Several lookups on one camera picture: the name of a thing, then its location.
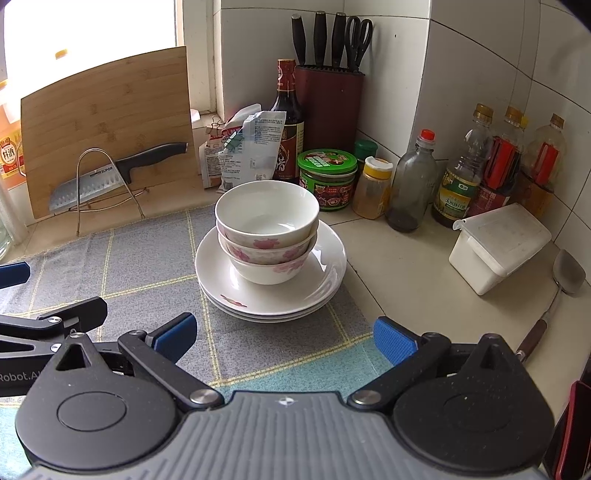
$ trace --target white plastic container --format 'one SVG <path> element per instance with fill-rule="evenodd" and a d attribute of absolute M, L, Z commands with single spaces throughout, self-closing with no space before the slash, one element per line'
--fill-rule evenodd
<path fill-rule="evenodd" d="M 457 220 L 453 229 L 462 233 L 449 263 L 478 295 L 511 275 L 552 238 L 548 229 L 517 203 Z"/>

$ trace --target gray ribbed panel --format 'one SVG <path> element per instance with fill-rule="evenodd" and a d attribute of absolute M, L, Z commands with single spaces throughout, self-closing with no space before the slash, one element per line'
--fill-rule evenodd
<path fill-rule="evenodd" d="M 280 403 L 290 397 L 289 406 Z M 36 468 L 24 480 L 74 480 Z M 195 412 L 174 440 L 139 465 L 92 480 L 451 480 L 458 476 L 404 450 L 379 414 L 345 407 L 333 393 L 235 394 L 220 410 Z M 540 480 L 536 469 L 503 477 Z"/>

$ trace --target cutting board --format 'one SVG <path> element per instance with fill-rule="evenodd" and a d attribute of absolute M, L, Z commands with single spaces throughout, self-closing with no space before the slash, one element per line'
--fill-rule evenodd
<path fill-rule="evenodd" d="M 22 99 L 23 156 L 35 218 L 50 214 L 51 192 L 76 176 L 87 148 L 114 160 L 167 142 L 186 142 L 187 153 L 132 170 L 132 190 L 197 174 L 185 47 L 112 61 L 59 80 Z M 80 174 L 109 162 L 90 153 Z M 120 187 L 100 198 L 125 191 Z"/>

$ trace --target bowl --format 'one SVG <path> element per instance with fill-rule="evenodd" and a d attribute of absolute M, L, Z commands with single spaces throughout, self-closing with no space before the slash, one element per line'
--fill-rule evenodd
<path fill-rule="evenodd" d="M 291 247 L 312 233 L 318 200 L 308 190 L 276 180 L 252 181 L 224 193 L 216 203 L 218 231 L 243 247 Z"/>
<path fill-rule="evenodd" d="M 217 231 L 219 232 L 219 223 L 216 222 Z M 280 263 L 289 262 L 302 256 L 302 254 L 308 248 L 308 244 L 312 237 L 318 230 L 318 220 L 315 221 L 312 226 L 312 232 L 308 237 L 302 240 L 300 243 L 292 245 L 291 247 L 275 248 L 272 250 L 261 250 L 258 248 L 243 247 L 242 245 L 235 244 L 231 240 L 228 240 L 225 236 L 220 236 L 219 241 L 223 246 L 230 252 L 230 254 L 246 263 L 255 265 L 277 265 Z"/>
<path fill-rule="evenodd" d="M 222 250 L 228 256 L 232 265 L 238 270 L 238 273 L 245 279 L 250 280 L 253 283 L 258 283 L 259 285 L 277 285 L 278 283 L 286 282 L 295 277 L 304 266 L 304 263 L 306 263 L 308 255 L 316 244 L 317 238 L 318 234 L 315 233 L 304 254 L 295 260 L 278 265 L 255 265 L 234 258 L 224 247 L 223 236 L 221 233 L 218 233 L 217 235 L 217 240 L 220 242 Z"/>

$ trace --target white plate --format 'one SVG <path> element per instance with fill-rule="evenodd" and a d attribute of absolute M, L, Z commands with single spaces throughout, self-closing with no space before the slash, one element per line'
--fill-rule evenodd
<path fill-rule="evenodd" d="M 215 299 L 213 299 L 209 295 L 207 295 L 207 292 L 205 292 L 204 290 L 203 290 L 203 294 L 207 297 L 208 300 L 210 300 L 213 303 L 213 305 L 216 308 L 227 313 L 228 315 L 236 317 L 237 319 L 246 320 L 247 322 L 256 322 L 256 323 L 281 323 L 281 322 L 289 322 L 290 320 L 297 320 L 297 319 L 308 316 L 310 313 L 314 313 L 316 310 L 320 310 L 324 305 L 326 305 L 332 299 L 332 297 L 335 296 L 336 292 L 334 292 L 327 299 L 321 301 L 318 305 L 315 305 L 310 309 L 304 310 L 303 312 L 292 313 L 290 315 L 286 315 L 283 317 L 272 317 L 272 318 L 269 318 L 268 316 L 250 317 L 245 313 L 237 312 L 236 310 L 232 310 L 232 309 L 226 307 L 225 305 L 219 303 L 218 301 L 216 301 Z"/>
<path fill-rule="evenodd" d="M 228 308 L 252 317 L 299 313 L 321 303 L 339 288 L 347 268 L 343 242 L 324 222 L 301 271 L 279 285 L 258 285 L 240 276 L 212 228 L 199 244 L 195 270 L 203 291 Z"/>

